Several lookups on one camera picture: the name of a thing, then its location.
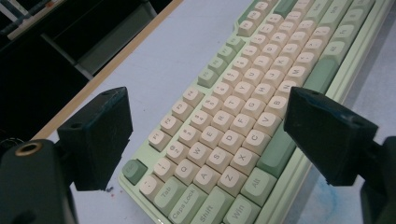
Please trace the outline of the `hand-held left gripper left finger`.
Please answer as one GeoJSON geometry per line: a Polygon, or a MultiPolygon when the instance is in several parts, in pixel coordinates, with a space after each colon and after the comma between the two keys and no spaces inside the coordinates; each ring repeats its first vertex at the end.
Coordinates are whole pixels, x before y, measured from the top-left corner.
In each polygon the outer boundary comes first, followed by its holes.
{"type": "Polygon", "coordinates": [[[57,129],[70,152],[76,189],[104,190],[133,132],[128,90],[103,91],[57,129]]]}

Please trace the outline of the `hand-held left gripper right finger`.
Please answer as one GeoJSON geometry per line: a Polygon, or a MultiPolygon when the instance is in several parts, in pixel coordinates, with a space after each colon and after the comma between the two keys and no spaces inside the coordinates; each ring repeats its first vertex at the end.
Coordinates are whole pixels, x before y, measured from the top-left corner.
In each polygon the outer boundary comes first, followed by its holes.
{"type": "Polygon", "coordinates": [[[368,119],[320,92],[293,87],[284,131],[329,184],[351,186],[361,176],[379,185],[372,154],[377,126],[368,119]]]}

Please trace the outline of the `cream and green keyboard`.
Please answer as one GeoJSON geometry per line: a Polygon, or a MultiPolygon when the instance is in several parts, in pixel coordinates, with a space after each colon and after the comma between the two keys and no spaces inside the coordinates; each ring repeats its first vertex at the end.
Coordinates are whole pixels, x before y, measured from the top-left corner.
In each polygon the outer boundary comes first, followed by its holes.
{"type": "Polygon", "coordinates": [[[158,224],[278,224],[310,161],[284,132],[294,87],[342,102],[394,0],[252,0],[129,159],[158,224]]]}

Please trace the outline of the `wooden table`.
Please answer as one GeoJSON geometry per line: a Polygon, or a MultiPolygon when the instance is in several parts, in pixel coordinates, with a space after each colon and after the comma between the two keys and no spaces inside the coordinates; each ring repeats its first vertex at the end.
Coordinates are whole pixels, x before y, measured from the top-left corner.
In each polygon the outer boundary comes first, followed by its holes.
{"type": "Polygon", "coordinates": [[[158,16],[156,16],[133,40],[131,40],[86,86],[62,108],[34,137],[49,139],[57,128],[70,118],[92,93],[113,73],[113,71],[132,54],[149,35],[183,2],[173,0],[158,16]]]}

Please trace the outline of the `white desk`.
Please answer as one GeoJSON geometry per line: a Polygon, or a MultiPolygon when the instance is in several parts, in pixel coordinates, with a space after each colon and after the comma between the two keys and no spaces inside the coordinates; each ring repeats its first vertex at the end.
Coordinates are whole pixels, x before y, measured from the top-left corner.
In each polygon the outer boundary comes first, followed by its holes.
{"type": "Polygon", "coordinates": [[[0,83],[89,80],[156,16],[150,0],[0,0],[0,83]]]}

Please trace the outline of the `white table mat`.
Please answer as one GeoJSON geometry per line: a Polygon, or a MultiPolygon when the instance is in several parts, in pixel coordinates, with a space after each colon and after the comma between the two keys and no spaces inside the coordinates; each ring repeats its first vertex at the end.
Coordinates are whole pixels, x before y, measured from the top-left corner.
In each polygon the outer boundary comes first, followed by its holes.
{"type": "MultiPolygon", "coordinates": [[[[184,0],[92,93],[127,88],[134,132],[122,157],[129,160],[154,126],[192,83],[233,30],[248,0],[184,0]]],[[[381,143],[396,136],[396,0],[390,0],[379,33],[344,105],[375,123],[381,143]]],[[[331,187],[310,169],[284,224],[362,224],[357,179],[331,187]]],[[[73,192],[79,224],[153,224],[112,178],[106,190],[73,192]]]]}

